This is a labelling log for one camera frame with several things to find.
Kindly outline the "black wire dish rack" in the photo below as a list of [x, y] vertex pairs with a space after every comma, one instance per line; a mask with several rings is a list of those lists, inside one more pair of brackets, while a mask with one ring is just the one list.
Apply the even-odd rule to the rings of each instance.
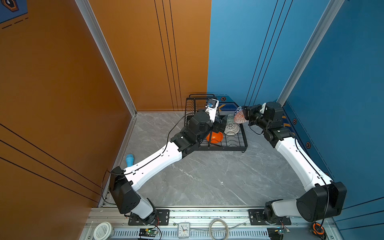
[[[205, 108], [208, 99], [217, 99], [219, 106], [218, 116], [231, 115], [239, 107], [228, 95], [214, 94], [190, 94], [185, 102], [185, 125], [190, 121], [192, 115], [198, 110]], [[240, 131], [234, 136], [228, 136], [223, 133], [223, 140], [219, 144], [210, 144], [206, 139], [202, 140], [199, 151], [239, 151], [245, 152], [248, 147], [245, 130], [242, 124], [239, 124]]]

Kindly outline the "red patterned bowl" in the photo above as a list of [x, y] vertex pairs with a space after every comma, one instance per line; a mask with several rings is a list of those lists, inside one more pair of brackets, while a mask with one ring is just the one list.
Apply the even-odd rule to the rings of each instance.
[[244, 123], [246, 123], [247, 121], [248, 121], [248, 120], [247, 120], [246, 117], [245, 117], [243, 107], [238, 107], [238, 108], [235, 110], [235, 113], [234, 113], [234, 122], [235, 122], [236, 124], [244, 124]]

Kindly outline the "green patterned bowl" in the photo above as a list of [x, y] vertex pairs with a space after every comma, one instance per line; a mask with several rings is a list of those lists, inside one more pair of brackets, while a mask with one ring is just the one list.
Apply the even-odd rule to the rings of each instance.
[[226, 120], [227, 120], [227, 125], [228, 124], [234, 124], [235, 121], [234, 121], [234, 115], [227, 115], [226, 116]]

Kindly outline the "white lattice bowl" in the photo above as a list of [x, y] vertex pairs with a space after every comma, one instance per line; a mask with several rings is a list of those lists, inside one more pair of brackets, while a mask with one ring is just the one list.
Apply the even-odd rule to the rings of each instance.
[[234, 136], [240, 131], [240, 126], [236, 123], [229, 123], [226, 125], [224, 133], [228, 136]]

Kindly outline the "orange plastic bowl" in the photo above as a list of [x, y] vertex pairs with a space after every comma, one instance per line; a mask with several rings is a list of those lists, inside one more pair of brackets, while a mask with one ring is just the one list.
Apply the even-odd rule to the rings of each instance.
[[218, 132], [211, 132], [210, 134], [207, 135], [206, 140], [210, 144], [219, 144], [223, 140], [223, 133]]

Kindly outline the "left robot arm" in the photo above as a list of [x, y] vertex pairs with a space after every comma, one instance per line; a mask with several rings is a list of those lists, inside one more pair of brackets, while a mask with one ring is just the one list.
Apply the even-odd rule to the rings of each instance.
[[226, 125], [226, 117], [216, 121], [216, 115], [210, 118], [204, 111], [196, 112], [180, 132], [167, 137], [168, 142], [160, 150], [131, 167], [112, 169], [108, 190], [120, 214], [135, 214], [146, 225], [155, 224], [157, 210], [138, 190], [164, 168], [198, 150], [210, 133], [224, 132]]

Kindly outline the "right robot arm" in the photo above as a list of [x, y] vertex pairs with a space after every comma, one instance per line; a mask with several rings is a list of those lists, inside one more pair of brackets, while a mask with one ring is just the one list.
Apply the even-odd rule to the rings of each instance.
[[305, 193], [294, 200], [269, 201], [265, 205], [265, 219], [275, 224], [282, 217], [301, 217], [315, 222], [339, 216], [342, 212], [347, 188], [334, 182], [305, 153], [294, 133], [284, 126], [284, 110], [279, 103], [242, 107], [244, 120], [249, 126], [258, 126], [262, 135], [290, 164], [302, 182]]

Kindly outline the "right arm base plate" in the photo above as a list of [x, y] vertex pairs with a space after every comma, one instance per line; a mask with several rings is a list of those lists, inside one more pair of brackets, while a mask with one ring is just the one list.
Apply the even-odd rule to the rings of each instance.
[[248, 210], [249, 220], [252, 226], [261, 225], [280, 225], [290, 226], [292, 224], [289, 217], [272, 217], [267, 219], [267, 214], [264, 209], [250, 209]]

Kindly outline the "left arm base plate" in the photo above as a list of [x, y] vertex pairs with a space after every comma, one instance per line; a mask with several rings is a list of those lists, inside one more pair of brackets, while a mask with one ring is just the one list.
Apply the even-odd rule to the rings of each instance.
[[147, 218], [142, 219], [139, 215], [130, 214], [129, 226], [167, 226], [169, 224], [170, 210], [155, 210]]

